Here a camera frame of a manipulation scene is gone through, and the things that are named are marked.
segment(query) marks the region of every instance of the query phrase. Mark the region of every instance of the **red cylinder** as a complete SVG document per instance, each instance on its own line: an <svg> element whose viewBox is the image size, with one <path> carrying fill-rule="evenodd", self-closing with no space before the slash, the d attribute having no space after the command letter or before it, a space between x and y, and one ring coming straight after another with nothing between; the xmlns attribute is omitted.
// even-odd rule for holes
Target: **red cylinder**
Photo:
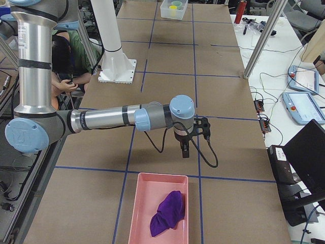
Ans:
<svg viewBox="0 0 325 244"><path fill-rule="evenodd" d="M239 24L240 20L243 17L244 11L245 11L245 7L246 7L247 2L244 0L241 0L238 6L238 10L237 10L237 14L236 14L236 18L235 18L235 24Z"/></svg>

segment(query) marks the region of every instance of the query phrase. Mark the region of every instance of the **purple cloth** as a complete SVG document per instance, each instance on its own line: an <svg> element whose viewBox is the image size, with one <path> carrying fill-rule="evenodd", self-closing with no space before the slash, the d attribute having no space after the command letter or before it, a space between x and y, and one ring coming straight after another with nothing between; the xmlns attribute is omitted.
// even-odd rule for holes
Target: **purple cloth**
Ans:
<svg viewBox="0 0 325 244"><path fill-rule="evenodd" d="M185 216L185 204L180 191L172 191L159 204L157 213L150 222L151 236L155 237L176 224Z"/></svg>

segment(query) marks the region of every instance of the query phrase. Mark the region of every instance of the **blue cable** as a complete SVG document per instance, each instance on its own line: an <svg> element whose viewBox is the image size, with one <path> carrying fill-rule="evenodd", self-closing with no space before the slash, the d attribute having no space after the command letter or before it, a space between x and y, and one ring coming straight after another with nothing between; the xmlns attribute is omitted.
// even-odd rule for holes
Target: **blue cable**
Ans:
<svg viewBox="0 0 325 244"><path fill-rule="evenodd" d="M303 235L301 236L300 244L303 243L303 239L304 239L305 233L306 233L306 231L307 231L307 226L308 226L309 220L310 220L312 214L315 212L315 210L316 210L318 207L319 207L319 205L317 205L317 206L316 206L316 207L315 207L315 208L310 212L310 214L309 214L309 216L308 216L308 219L307 219L307 221L306 221L305 228L303 229Z"/></svg>

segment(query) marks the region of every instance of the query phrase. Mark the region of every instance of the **black hair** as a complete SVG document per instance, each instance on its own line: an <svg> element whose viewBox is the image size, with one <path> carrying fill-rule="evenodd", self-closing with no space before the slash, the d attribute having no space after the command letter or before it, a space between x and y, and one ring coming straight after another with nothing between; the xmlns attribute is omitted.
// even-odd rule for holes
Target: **black hair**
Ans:
<svg viewBox="0 0 325 244"><path fill-rule="evenodd" d="M52 71L71 73L72 70L69 42L64 37L52 35Z"/></svg>

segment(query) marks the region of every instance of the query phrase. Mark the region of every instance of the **person's hand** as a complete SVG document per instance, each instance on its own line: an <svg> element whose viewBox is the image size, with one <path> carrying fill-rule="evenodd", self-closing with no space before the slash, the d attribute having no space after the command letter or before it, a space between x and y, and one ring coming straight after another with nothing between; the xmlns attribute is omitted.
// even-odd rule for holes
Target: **person's hand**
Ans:
<svg viewBox="0 0 325 244"><path fill-rule="evenodd" d="M72 82L72 84L69 84L71 80L62 80L59 89L64 91L65 93L69 94L70 92L73 92L78 88L78 84L75 84Z"/></svg>

